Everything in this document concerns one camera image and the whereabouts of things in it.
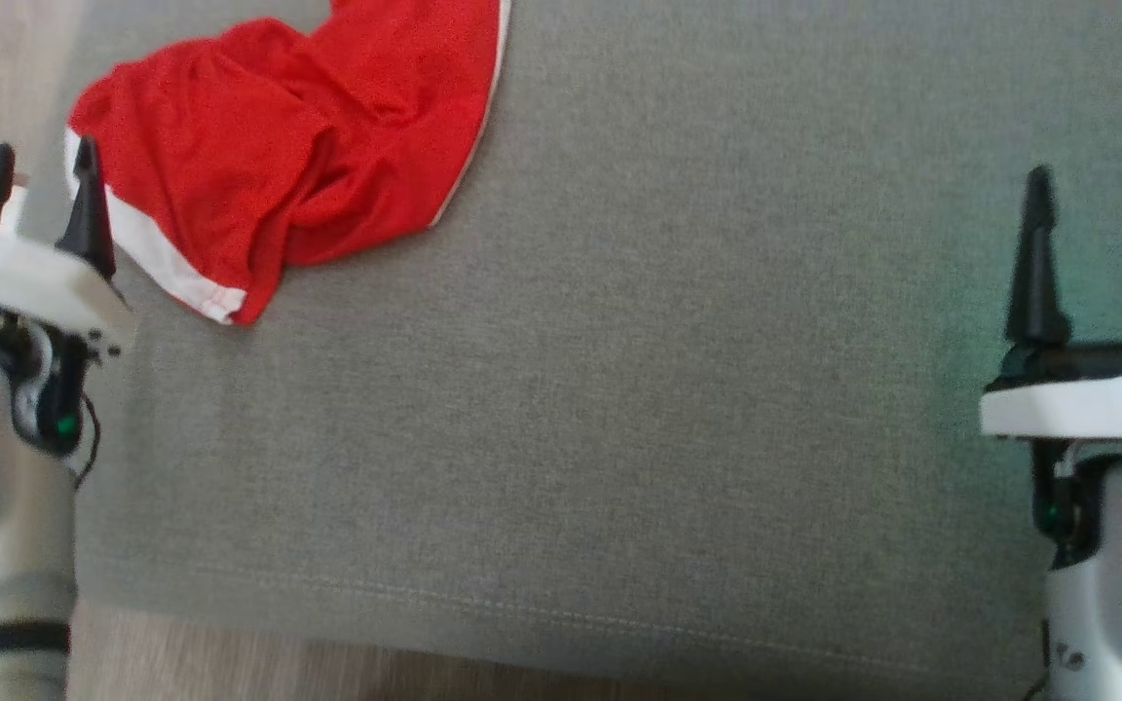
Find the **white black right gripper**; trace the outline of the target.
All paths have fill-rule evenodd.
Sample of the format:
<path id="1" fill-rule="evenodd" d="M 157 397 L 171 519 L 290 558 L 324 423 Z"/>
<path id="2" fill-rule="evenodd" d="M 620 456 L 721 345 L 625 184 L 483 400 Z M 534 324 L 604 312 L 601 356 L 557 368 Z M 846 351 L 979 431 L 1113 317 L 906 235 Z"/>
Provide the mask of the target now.
<path id="1" fill-rule="evenodd" d="M 1122 342 L 1066 345 L 1072 320 L 1057 293 L 1051 169 L 1026 177 L 1003 334 L 1014 343 L 980 398 L 985 435 L 1122 439 Z"/>

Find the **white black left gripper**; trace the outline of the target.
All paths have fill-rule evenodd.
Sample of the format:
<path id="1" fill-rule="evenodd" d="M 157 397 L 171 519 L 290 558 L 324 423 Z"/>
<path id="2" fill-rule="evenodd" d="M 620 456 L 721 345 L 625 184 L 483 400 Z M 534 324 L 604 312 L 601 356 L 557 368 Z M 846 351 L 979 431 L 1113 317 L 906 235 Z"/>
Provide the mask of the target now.
<path id="1" fill-rule="evenodd" d="M 0 142 L 0 232 L 15 176 L 17 151 L 10 142 Z M 113 236 L 92 137 L 76 138 L 71 176 L 76 191 L 55 247 L 0 236 L 0 310 L 84 339 L 96 351 L 119 354 L 132 350 L 139 323 L 111 284 L 117 270 Z"/>

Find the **red shorts white trim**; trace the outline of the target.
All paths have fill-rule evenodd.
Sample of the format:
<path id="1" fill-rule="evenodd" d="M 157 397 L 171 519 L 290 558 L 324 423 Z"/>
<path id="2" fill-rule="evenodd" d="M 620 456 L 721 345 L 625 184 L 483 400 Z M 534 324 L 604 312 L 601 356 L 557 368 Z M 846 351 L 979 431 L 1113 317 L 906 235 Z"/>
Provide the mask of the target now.
<path id="1" fill-rule="evenodd" d="M 113 240 L 181 305 L 263 315 L 288 268 L 436 225 L 498 87 L 513 0 L 329 0 L 116 65 L 76 98 Z"/>

